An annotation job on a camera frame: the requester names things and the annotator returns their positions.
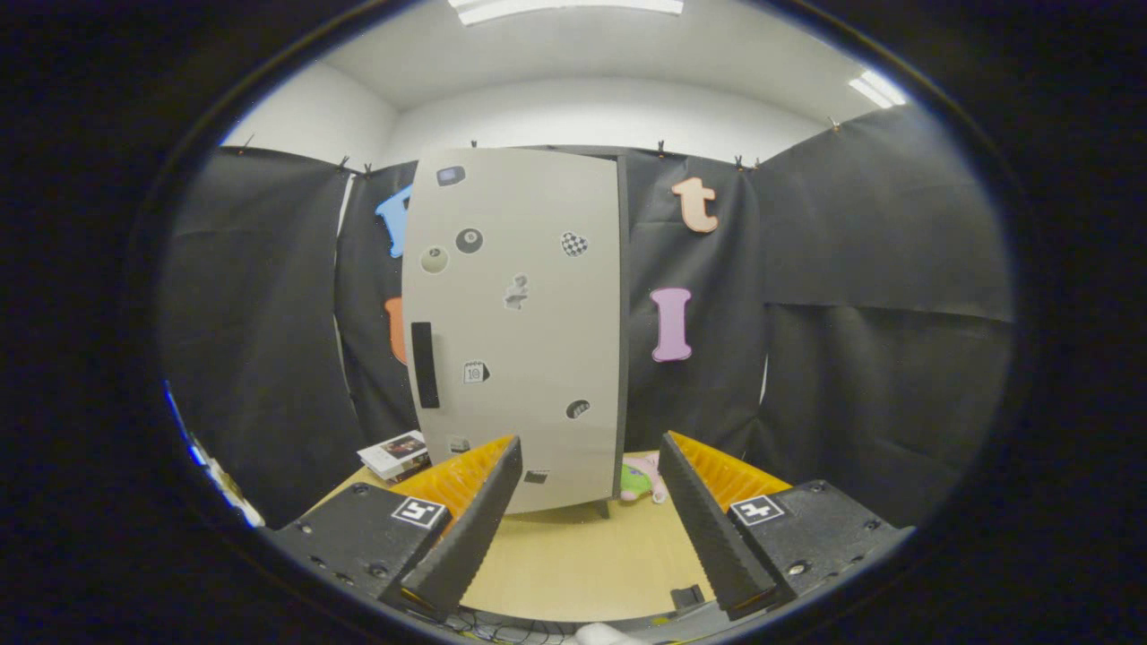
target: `table surface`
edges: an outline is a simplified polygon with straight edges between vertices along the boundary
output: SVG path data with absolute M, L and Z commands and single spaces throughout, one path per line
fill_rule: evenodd
M 635 457 L 647 452 L 627 453 Z M 362 467 L 352 483 L 385 483 Z M 670 591 L 712 588 L 677 516 L 673 500 L 609 500 L 502 518 L 482 567 L 462 597 L 475 609 L 547 621 L 610 621 L 673 611 Z

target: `checkered heart sticker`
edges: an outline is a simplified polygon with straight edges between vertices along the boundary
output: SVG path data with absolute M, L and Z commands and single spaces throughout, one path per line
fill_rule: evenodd
M 562 250 L 565 251 L 565 255 L 577 257 L 584 254 L 588 248 L 590 240 L 569 231 L 562 233 Z

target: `ceiling light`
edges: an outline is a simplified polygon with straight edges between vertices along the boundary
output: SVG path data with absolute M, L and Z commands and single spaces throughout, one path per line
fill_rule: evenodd
M 872 85 L 876 90 L 876 92 L 883 94 L 892 103 L 897 106 L 904 104 L 904 94 L 902 94 L 899 90 L 894 87 L 891 83 L 884 80 L 884 77 L 873 71 L 866 71 L 860 75 L 860 78 L 868 81 L 868 85 Z
M 849 86 L 852 87 L 853 90 L 856 90 L 857 92 L 864 94 L 865 96 L 868 98 L 869 101 L 872 101 L 873 103 L 876 103 L 877 106 L 880 106 L 882 108 L 891 108 L 892 107 L 892 102 L 891 101 L 889 101 L 888 99 L 885 99 L 884 95 L 881 94 L 880 92 L 876 92 L 876 90 L 872 85 L 868 85 L 867 83 L 865 83 L 864 80 L 861 80 L 859 78 L 853 78 L 852 80 L 850 80 L 849 81 Z
M 467 26 L 514 14 L 565 7 L 640 9 L 678 16 L 684 5 L 682 0 L 450 0 L 450 6 Z

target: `stuffed toy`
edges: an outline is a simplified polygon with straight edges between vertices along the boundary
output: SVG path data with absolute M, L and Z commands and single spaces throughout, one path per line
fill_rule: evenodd
M 653 491 L 654 504 L 661 504 L 669 497 L 669 489 L 657 473 L 660 454 L 650 452 L 645 457 L 625 457 L 622 459 L 622 499 L 633 502 L 642 495 Z

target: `book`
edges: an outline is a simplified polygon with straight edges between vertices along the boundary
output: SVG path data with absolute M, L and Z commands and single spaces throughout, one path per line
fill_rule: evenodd
M 426 440 L 419 430 L 364 448 L 358 456 L 370 472 L 388 484 L 408 479 L 430 465 Z

